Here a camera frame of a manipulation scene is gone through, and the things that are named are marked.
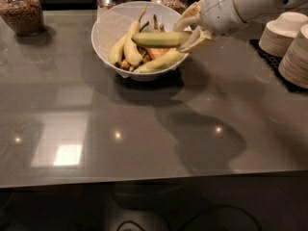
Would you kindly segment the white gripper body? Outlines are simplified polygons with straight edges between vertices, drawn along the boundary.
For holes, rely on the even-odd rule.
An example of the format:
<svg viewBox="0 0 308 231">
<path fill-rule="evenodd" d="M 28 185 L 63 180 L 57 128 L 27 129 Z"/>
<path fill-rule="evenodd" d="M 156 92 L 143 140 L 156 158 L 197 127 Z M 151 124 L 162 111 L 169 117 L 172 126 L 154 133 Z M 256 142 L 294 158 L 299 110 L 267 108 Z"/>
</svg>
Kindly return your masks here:
<svg viewBox="0 0 308 231">
<path fill-rule="evenodd" d="M 229 36 L 245 27 L 236 0 L 204 0 L 202 25 L 217 36 Z"/>
</svg>

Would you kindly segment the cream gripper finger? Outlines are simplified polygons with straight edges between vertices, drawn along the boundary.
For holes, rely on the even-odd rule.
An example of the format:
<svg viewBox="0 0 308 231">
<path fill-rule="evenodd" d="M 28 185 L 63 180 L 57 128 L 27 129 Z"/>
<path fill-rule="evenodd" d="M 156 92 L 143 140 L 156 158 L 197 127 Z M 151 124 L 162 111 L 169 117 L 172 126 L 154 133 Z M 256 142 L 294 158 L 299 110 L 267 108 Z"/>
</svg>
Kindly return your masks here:
<svg viewBox="0 0 308 231">
<path fill-rule="evenodd" d="M 194 50 L 198 50 L 213 44 L 216 40 L 216 35 L 207 29 L 197 26 L 189 39 L 180 46 L 177 50 L 181 53 L 190 53 Z"/>
<path fill-rule="evenodd" d="M 191 28 L 204 30 L 201 18 L 201 8 L 204 0 L 192 3 L 187 7 L 180 17 L 176 20 L 172 30 L 174 32 L 184 31 L 185 29 Z"/>
</svg>

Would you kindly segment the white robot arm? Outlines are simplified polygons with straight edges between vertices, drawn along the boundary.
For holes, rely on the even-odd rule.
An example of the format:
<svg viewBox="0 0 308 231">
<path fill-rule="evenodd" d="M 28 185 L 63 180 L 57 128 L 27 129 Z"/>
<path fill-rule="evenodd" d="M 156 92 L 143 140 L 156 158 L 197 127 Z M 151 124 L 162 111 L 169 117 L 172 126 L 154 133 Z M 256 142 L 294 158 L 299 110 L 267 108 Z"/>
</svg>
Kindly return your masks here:
<svg viewBox="0 0 308 231">
<path fill-rule="evenodd" d="M 304 7 L 308 0 L 199 0 L 175 22 L 174 31 L 195 25 L 187 41 L 177 47 L 182 53 L 208 46 L 215 38 L 230 36 L 262 15 L 279 14 Z"/>
</svg>

